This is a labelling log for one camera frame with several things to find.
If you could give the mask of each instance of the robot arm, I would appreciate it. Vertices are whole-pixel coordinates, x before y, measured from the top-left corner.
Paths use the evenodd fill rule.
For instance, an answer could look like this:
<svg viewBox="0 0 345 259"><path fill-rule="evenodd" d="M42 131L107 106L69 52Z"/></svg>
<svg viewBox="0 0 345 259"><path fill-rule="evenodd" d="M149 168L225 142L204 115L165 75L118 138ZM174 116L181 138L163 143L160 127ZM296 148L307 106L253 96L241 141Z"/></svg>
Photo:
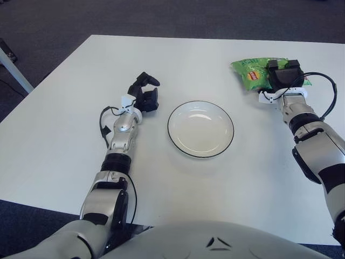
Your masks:
<svg viewBox="0 0 345 259"><path fill-rule="evenodd" d="M158 108L157 88L145 93L141 90L147 84L160 85L155 78L143 72L129 88L128 94L121 98L122 107L114 123L114 136L108 145L101 171L82 205L80 220L68 223L36 247L8 258L95 259L104 254L114 232L125 230L127 180L130 179L128 172L137 125L142 121L141 112Z"/></svg>
<svg viewBox="0 0 345 259"><path fill-rule="evenodd" d="M290 60L282 70L272 61L268 70L276 92L268 99L277 101L283 121L294 135L296 146L292 154L305 176L323 186L335 224L333 236L345 249L345 141L306 104L306 91L302 87L282 88L286 86L284 80L292 82L303 74L297 60Z"/></svg>

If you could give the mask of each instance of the white table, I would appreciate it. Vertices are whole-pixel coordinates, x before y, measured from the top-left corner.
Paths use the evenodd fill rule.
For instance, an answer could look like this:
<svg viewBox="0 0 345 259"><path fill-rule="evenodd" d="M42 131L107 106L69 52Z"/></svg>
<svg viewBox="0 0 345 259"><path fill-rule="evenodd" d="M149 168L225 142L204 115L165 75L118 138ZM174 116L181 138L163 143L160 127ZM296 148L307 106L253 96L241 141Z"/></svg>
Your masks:
<svg viewBox="0 0 345 259"><path fill-rule="evenodd" d="M293 136L280 112L258 103L230 69L232 61L251 57L298 59L305 72L331 76L338 102L326 122L345 137L344 45L90 36L0 124L0 199L79 214L106 152L99 114L118 106L146 71L161 82L160 106L144 116L136 142L135 223L229 221L294 242L338 244L323 189L294 161ZM307 102L321 115L332 88L310 79ZM168 117L189 100L215 103L232 118L234 139L221 155L194 159L171 143Z"/></svg>

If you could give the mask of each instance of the chip bag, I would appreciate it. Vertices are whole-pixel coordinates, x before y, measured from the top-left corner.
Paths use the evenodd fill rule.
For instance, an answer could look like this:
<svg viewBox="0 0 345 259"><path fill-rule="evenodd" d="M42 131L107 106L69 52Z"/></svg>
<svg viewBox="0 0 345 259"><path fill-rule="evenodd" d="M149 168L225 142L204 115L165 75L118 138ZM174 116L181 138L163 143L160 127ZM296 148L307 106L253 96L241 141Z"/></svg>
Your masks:
<svg viewBox="0 0 345 259"><path fill-rule="evenodd" d="M231 63L232 67L242 76L246 89L260 90L272 89L268 81L267 63L269 60L277 60L279 69L283 69L288 62L287 58L250 58ZM311 85L308 79L305 79L303 85Z"/></svg>

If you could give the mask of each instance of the wire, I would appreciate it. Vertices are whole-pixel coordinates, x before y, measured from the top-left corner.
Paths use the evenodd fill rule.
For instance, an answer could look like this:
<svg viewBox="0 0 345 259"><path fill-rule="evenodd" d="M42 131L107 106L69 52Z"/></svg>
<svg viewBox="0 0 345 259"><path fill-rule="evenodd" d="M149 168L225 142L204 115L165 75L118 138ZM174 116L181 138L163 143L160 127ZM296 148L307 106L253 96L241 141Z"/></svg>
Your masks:
<svg viewBox="0 0 345 259"><path fill-rule="evenodd" d="M132 220L130 221L130 224L132 225L133 224L133 221L134 221L134 217L135 217L135 213L136 213L136 205L137 205L137 195L136 195L136 189L135 189L135 186L134 186L134 183L133 183L133 180L131 179L131 177L129 176L129 174L127 174L129 180L130 180L130 183L132 184L133 186L133 190L134 190L134 195L135 195L135 206L134 206L134 212L133 212L133 216L132 216Z"/></svg>
<svg viewBox="0 0 345 259"><path fill-rule="evenodd" d="M9 88L12 89L12 91L16 92L17 94L19 94L21 97L25 98L25 96L23 96L21 93L19 93L16 89L14 89L12 86L10 86L9 83L5 82L4 80L0 79L0 82L3 82L5 85L7 85Z"/></svg>
<svg viewBox="0 0 345 259"><path fill-rule="evenodd" d="M338 91L337 91L337 88L336 88L336 83L333 81L333 79L331 77L329 77L328 75L326 74L322 74L322 73L318 73L318 72L308 72L308 73L304 73L303 76L322 76L326 79L328 79L328 81L330 81L330 83L332 84L332 88L333 88L333 100L331 102L331 104L329 105L328 109L325 111L325 113L320 117L320 119L322 121L325 120L325 117L331 113L331 111L333 110L334 106L335 106L335 103L336 103L336 98L337 98L337 94L338 94Z"/></svg>
<svg viewBox="0 0 345 259"><path fill-rule="evenodd" d="M117 111L119 110L119 109L116 108L116 107L107 106L107 107L105 107L105 108L102 110L101 114L99 115L99 130L101 131L102 138L104 139L104 141L105 141L105 143L106 143L106 145L107 145L107 148L109 147L109 142L108 142L107 137L106 137L107 134L104 132L104 129L105 129L105 128L102 127L102 117L103 117L103 114L104 114L106 111L108 111L108 110L111 110L111 111L112 111L112 114L113 114L114 116L120 116L120 115L124 114L124 112L122 112L122 113L120 113L120 114L115 114L114 111L113 111L113 109L115 109L115 110L117 110Z"/></svg>
<svg viewBox="0 0 345 259"><path fill-rule="evenodd" d="M328 79L328 81L330 81L330 83L332 84L332 88L333 88L333 93L334 93L334 96L333 96L333 100L331 102L331 104L329 105L328 109L325 111L325 113L320 117L320 119L322 121L325 120L325 117L330 114L330 112L333 110L334 106L335 106L335 103L336 103L336 98L337 98L337 94L338 94L338 91L337 91L337 88L336 88L336 83L333 81L333 79L331 77L329 77L328 75L326 74L323 74L323 73L318 73L318 72L307 72L307 73L304 73L298 77L296 77L293 82L291 83L291 86L287 89L285 89L285 91L283 91L283 93L274 98L273 100L278 100L279 98L281 98L291 87L295 87L295 85L304 77L307 77L307 76L322 76L326 79ZM263 91L263 94L264 94L264 97L270 101L270 99L265 95L265 92Z"/></svg>
<svg viewBox="0 0 345 259"><path fill-rule="evenodd" d="M132 103L131 103L130 105L127 105L125 108L128 108L128 107L132 106L133 103L134 103L135 101L136 101L136 99L134 99L134 100L132 101Z"/></svg>

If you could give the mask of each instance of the gray carpet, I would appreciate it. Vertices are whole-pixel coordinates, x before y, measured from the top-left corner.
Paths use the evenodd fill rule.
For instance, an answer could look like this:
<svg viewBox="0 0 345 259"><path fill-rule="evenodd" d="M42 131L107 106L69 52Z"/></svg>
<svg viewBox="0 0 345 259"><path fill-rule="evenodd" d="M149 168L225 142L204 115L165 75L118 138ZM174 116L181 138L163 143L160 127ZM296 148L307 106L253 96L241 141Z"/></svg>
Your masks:
<svg viewBox="0 0 345 259"><path fill-rule="evenodd" d="M0 5L0 37L36 86L91 34L345 43L344 17L344 0L11 0ZM0 79L26 94L3 67ZM0 121L21 99L0 82ZM9 255L75 216L0 202L0 218ZM312 248L341 258L337 246Z"/></svg>

